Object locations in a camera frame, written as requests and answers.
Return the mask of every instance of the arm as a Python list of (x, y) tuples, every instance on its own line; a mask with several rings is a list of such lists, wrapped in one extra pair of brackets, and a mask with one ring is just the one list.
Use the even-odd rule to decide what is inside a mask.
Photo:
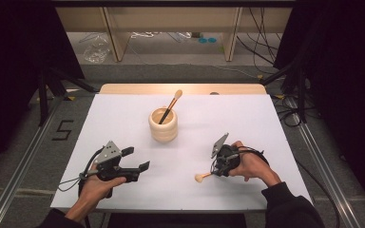
[(46, 219), (40, 225), (42, 227), (83, 227), (80, 222), (92, 212), (100, 200), (108, 191), (126, 182), (126, 178), (116, 178), (110, 181), (101, 181), (96, 175), (87, 178), (81, 195), (75, 204), (64, 214), (56, 209), (52, 209)]
[[(240, 148), (242, 142), (232, 146)], [(266, 227), (324, 227), (316, 208), (304, 197), (295, 197), (279, 175), (260, 157), (252, 153), (240, 154), (240, 165), (230, 170), (230, 176), (244, 176), (244, 181), (251, 178), (261, 179), (267, 189), (262, 190), (268, 204), (266, 209)]]

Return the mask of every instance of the wire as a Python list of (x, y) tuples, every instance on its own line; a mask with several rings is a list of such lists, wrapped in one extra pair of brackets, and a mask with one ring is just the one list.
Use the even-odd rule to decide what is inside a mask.
[[(80, 173), (78, 178), (75, 178), (75, 179), (72, 179), (72, 180), (66, 180), (66, 181), (60, 182), (60, 183), (59, 183), (59, 185), (58, 185), (58, 190), (60, 190), (61, 192), (66, 192), (67, 190), (69, 190), (69, 189), (71, 189), (73, 186), (75, 186), (75, 185), (76, 185), (76, 183), (78, 183), (81, 179), (85, 179), (85, 178), (87, 178), (87, 177), (88, 177), (88, 175), (87, 175), (87, 171), (88, 171), (89, 167), (91, 166), (91, 163), (93, 162), (94, 158), (96, 158), (96, 156), (102, 152), (102, 150), (103, 150), (103, 148), (102, 148), (102, 149), (99, 149), (98, 151), (96, 151), (96, 152), (94, 153), (94, 155), (93, 155), (93, 156), (90, 158), (90, 160), (88, 161), (87, 166), (86, 166), (86, 168), (85, 168), (84, 172), (83, 172), (83, 173)], [(75, 182), (74, 182), (74, 183), (73, 183), (73, 184), (72, 184), (69, 188), (67, 188), (67, 189), (62, 189), (62, 188), (60, 187), (62, 184), (64, 184), (64, 183), (68, 183), (68, 182), (71, 182), (71, 181), (75, 181)]]
[[(252, 37), (250, 36), (250, 34), (248, 34), (248, 33), (246, 33), (246, 34), (247, 34), (248, 38), (250, 38), (250, 40), (252, 40), (252, 41), (254, 41), (254, 42), (257, 42), (254, 38), (252, 38)], [(263, 43), (259, 43), (259, 45), (261, 45), (261, 46), (265, 46), (265, 47), (267, 47), (267, 48), (271, 48), (271, 49), (275, 49), (275, 50), (277, 50), (277, 48), (276, 48), (276, 47), (271, 47), (271, 46), (265, 45), (265, 44), (263, 44)]]
[(266, 59), (265, 57), (263, 57), (262, 55), (258, 54), (256, 51), (254, 51), (253, 49), (251, 49), (250, 47), (248, 47), (246, 44), (244, 44), (244, 42), (240, 39), (239, 36), (237, 36), (237, 39), (240, 41), (240, 43), (249, 51), (253, 52), (254, 54), (258, 55), (261, 59), (265, 60), (266, 62), (270, 63), (271, 65), (274, 63), (268, 59)]
[(254, 16), (253, 11), (251, 11), (251, 8), (249, 8), (249, 9), (250, 9), (251, 16), (253, 17), (254, 23), (256, 24), (256, 27), (259, 31), (259, 36), (257, 38), (256, 46), (259, 43), (259, 37), (261, 36), (263, 41), (265, 42), (266, 46), (268, 46), (268, 51), (269, 51), (269, 54), (271, 55), (271, 58), (275, 62), (276, 57), (275, 57), (275, 54), (273, 53), (271, 47), (268, 44), (268, 39), (266, 38), (266, 32), (265, 32), (265, 24), (263, 23), (264, 22), (263, 17), (264, 17), (264, 13), (265, 13), (265, 8), (260, 9), (260, 20), (261, 20), (260, 25), (258, 24), (258, 22), (257, 22), (257, 20)]
[[(58, 190), (60, 190), (61, 192), (66, 192), (67, 190), (71, 189), (73, 186), (76, 185), (76, 183), (78, 183), (80, 180), (80, 178), (75, 178), (75, 179), (72, 179), (72, 180), (67, 180), (67, 181), (63, 181), (63, 182), (60, 182), (59, 185), (58, 185)], [(64, 183), (68, 183), (68, 182), (71, 182), (71, 181), (76, 181), (74, 182), (69, 188), (67, 189), (61, 189), (60, 186), (61, 184), (64, 184)]]
[(328, 197), (328, 200), (333, 205), (335, 214), (336, 214), (336, 228), (340, 226), (340, 220), (339, 220), (339, 211), (335, 205), (335, 202), (333, 198), (331, 197), (330, 193), (322, 186), (322, 184), (317, 180), (317, 178), (300, 162), (298, 159), (295, 158), (296, 163), (314, 180), (314, 182), (321, 188), (321, 190), (325, 193), (325, 195)]

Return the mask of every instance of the metal rail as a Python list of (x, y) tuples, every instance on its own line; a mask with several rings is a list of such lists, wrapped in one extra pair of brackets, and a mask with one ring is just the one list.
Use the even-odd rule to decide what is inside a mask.
[[(293, 98), (288, 98), (289, 104), (291, 107), (296, 107), (296, 102)], [(293, 118), (295, 121), (299, 121), (298, 116), (294, 115)], [(336, 181), (335, 176), (333, 175), (327, 161), (325, 161), (324, 156), (322, 155), (319, 147), (317, 145), (316, 140), (313, 137), (307, 123), (302, 123), (299, 126), (300, 134), (307, 144), (307, 147), (310, 151), (310, 154), (313, 157), (314, 162), (316, 163), (319, 174), (327, 186), (327, 190), (331, 194), (332, 199), (339, 211), (340, 216), (342, 217), (343, 222), (348, 228), (358, 228), (361, 227), (357, 218), (355, 217), (355, 212), (347, 201), (345, 194), (340, 189), (338, 182)]]
[(51, 111), (49, 112), (46, 121), (42, 126), (38, 127), (37, 132), (35, 133), (33, 139), (31, 140), (31, 143), (29, 144), (28, 149), (26, 150), (25, 155), (17, 165), (17, 168), (11, 176), (9, 183), (7, 184), (2, 195), (0, 196), (0, 223), (2, 222), (2, 219), (8, 211), (14, 195), (16, 194), (16, 191), (20, 186), (24, 176), (26, 175), (29, 166), (34, 158), (34, 155), (40, 148), (41, 142), (44, 139), (50, 126), (52, 117), (62, 100), (64, 100), (63, 97), (54, 98), (51, 106)]

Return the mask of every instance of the human hand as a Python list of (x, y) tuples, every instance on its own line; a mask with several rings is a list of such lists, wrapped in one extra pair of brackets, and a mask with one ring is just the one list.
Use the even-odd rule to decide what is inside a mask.
[(109, 181), (102, 181), (96, 175), (87, 178), (82, 192), (76, 203), (65, 215), (66, 218), (81, 222), (91, 211), (93, 211), (100, 200), (102, 200), (111, 188), (126, 182), (126, 178), (116, 178)]
[[(246, 150), (241, 141), (234, 142), (233, 147), (239, 150)], [(235, 169), (229, 171), (229, 176), (243, 176), (244, 181), (249, 181), (251, 178), (261, 179), (268, 187), (280, 183), (281, 180), (277, 173), (263, 161), (260, 157), (253, 153), (240, 153), (240, 164)]]

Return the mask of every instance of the printed number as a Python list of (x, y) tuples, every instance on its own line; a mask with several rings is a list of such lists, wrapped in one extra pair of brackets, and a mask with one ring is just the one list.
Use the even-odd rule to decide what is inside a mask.
[(73, 123), (73, 121), (70, 121), (70, 120), (63, 120), (59, 123), (59, 126), (58, 126), (58, 129), (57, 129), (57, 132), (66, 132), (67, 135), (64, 137), (64, 138), (52, 138), (53, 141), (67, 141), (67, 137), (69, 136), (71, 130), (64, 130), (64, 129), (61, 129), (62, 128), (62, 124), (63, 123)]

